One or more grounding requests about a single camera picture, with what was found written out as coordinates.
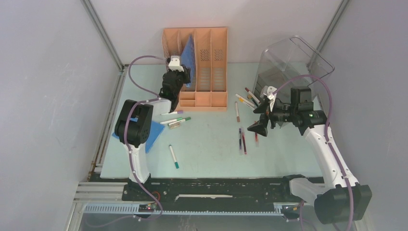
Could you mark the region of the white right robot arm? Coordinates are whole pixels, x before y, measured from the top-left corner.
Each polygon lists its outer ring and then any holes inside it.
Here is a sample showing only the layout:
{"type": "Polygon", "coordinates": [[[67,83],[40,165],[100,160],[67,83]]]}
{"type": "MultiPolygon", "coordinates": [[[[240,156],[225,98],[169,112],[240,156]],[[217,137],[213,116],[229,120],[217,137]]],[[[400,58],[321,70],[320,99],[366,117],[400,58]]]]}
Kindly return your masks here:
{"type": "Polygon", "coordinates": [[[364,217],[372,191],[369,185],[361,185],[351,173],[332,136],[324,111],[315,110],[309,87],[291,88],[289,103],[276,97],[276,88],[265,86],[261,91],[261,103],[253,111],[260,118],[248,127],[248,131],[267,136],[267,126],[291,123],[311,145],[322,172],[323,186],[312,183],[303,175],[283,177],[280,196],[285,201],[296,197],[310,203],[322,224],[357,221],[364,217]]]}

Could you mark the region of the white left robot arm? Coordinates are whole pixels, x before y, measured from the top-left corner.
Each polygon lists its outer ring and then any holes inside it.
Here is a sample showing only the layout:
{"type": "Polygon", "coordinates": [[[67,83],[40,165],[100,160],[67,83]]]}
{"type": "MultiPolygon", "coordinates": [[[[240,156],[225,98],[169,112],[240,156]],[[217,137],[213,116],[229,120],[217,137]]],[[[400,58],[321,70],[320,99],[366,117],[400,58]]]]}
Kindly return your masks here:
{"type": "Polygon", "coordinates": [[[151,133],[154,114],[172,113],[179,102],[179,93],[185,84],[191,82],[191,70],[169,70],[163,75],[159,97],[135,101],[126,100],[115,124],[114,134],[128,149],[131,173],[129,179],[137,182],[133,193],[140,200],[151,197],[152,187],[145,182],[151,176],[147,167],[145,143],[151,133]]]}

